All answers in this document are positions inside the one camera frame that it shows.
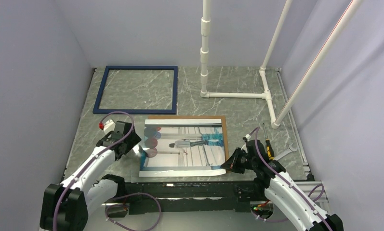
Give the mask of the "glossy printed photo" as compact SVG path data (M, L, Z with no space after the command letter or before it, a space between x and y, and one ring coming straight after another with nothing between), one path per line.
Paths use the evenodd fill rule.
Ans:
M226 173L220 119L147 119L139 176L211 177Z

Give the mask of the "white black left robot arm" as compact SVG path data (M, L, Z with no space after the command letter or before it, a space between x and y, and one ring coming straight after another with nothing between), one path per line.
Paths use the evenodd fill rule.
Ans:
M92 154L70 177L45 189L40 228L82 231L89 215L101 204L109 199L122 201L127 192L125 179L101 174L140 141L132 123L117 121L114 129L97 142Z

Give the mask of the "brown frame backing board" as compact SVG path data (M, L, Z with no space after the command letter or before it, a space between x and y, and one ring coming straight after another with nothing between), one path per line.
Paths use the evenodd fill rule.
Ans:
M225 142L225 158L229 158L226 117L224 115L149 115L147 119L220 119Z

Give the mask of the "blue photo frame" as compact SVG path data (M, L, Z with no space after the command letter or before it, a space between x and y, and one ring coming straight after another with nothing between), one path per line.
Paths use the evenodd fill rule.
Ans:
M106 66L93 113L174 115L177 95L177 66Z

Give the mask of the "yellow black screwdriver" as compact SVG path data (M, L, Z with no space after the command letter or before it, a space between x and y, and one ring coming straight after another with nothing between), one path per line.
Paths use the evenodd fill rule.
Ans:
M269 136L267 134L265 123L263 123L262 125L263 125L264 134L265 134L266 152L267 152L268 158L270 160L273 160L275 157L274 150L272 148Z

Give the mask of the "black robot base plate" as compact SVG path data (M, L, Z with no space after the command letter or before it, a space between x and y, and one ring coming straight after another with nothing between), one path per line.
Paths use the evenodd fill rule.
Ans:
M130 215L157 212L234 211L249 213L267 199L254 181L126 183L121 196L107 205L124 205Z

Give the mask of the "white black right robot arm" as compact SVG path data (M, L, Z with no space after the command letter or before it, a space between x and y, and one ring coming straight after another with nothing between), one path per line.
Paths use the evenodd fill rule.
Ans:
M344 225L337 214L322 209L290 177L286 169L269 157L259 140L246 142L244 149L236 148L222 169L243 174L252 170L256 177L252 186L235 186L240 201L270 201L299 231L342 231Z

